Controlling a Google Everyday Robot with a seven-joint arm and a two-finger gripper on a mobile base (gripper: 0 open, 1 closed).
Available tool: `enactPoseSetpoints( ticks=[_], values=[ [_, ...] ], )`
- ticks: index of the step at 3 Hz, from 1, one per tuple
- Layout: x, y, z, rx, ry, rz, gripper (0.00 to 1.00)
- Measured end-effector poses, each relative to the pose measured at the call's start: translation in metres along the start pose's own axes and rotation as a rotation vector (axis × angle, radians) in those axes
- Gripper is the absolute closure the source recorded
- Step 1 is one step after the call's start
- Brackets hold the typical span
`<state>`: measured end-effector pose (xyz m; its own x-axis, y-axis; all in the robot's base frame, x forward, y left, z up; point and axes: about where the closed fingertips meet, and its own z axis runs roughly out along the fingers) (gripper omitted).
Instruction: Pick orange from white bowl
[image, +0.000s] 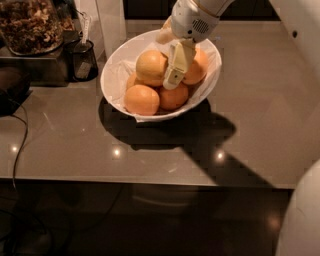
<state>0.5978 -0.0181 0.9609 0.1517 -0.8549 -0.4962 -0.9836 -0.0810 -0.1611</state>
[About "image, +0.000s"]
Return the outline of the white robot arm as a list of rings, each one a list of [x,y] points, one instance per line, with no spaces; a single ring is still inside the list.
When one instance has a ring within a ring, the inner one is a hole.
[[[232,223],[226,256],[320,256],[319,0],[271,0],[274,31],[245,22],[222,23],[224,46],[217,114],[199,105],[164,130],[200,164],[230,215],[252,213],[263,195],[288,195],[269,209],[262,235]]]

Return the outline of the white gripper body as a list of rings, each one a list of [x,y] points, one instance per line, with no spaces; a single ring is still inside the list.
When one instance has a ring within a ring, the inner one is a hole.
[[[176,38],[206,40],[219,18],[201,9],[194,0],[177,0],[171,13],[171,29]]]

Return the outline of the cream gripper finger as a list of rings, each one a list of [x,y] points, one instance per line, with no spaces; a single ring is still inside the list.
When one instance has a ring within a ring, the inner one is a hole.
[[[164,22],[162,28],[156,36],[156,42],[160,44],[167,44],[176,39],[171,27],[171,17]]]
[[[170,45],[168,67],[165,71],[163,86],[173,90],[182,82],[196,55],[192,39],[181,39]]]

